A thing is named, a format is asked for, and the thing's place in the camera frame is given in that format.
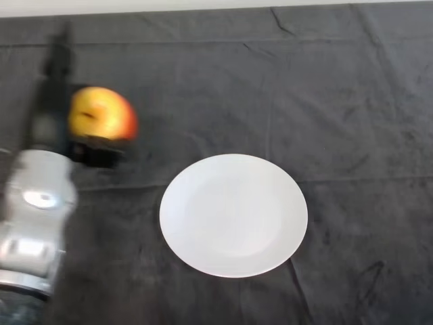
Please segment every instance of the yellow apple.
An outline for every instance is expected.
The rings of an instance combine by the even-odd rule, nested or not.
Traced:
[[[128,101],[118,93],[87,87],[72,98],[69,128],[79,137],[133,139],[137,134],[137,117]]]

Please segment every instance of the dark gray cloth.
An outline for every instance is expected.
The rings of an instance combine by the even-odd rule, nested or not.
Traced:
[[[433,3],[0,20],[0,148],[65,20],[74,80],[129,98],[141,131],[117,170],[74,174],[47,324],[433,323]],[[184,264],[158,222],[178,172],[232,152],[282,167],[309,208],[295,255],[241,280]]]

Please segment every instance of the white wall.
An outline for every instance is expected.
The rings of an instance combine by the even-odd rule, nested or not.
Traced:
[[[394,2],[392,0],[0,0],[0,17]]]

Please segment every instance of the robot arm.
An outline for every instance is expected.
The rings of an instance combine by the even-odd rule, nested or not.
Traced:
[[[5,187],[0,223],[0,284],[47,296],[64,254],[64,223],[76,205],[70,180],[69,38],[65,28],[53,39],[22,151]]]
[[[70,180],[74,162],[114,167],[137,132],[135,114],[122,96],[99,87],[79,90],[69,82],[71,70],[66,27],[49,49],[0,222],[0,286],[45,298],[65,253],[64,224],[77,204]],[[74,90],[79,91],[72,97]]]

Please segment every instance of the plate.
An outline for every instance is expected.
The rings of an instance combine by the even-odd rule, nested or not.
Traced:
[[[306,202],[296,182],[261,158],[224,154],[182,171],[167,187],[161,230],[201,272],[243,278],[289,259],[304,238]]]

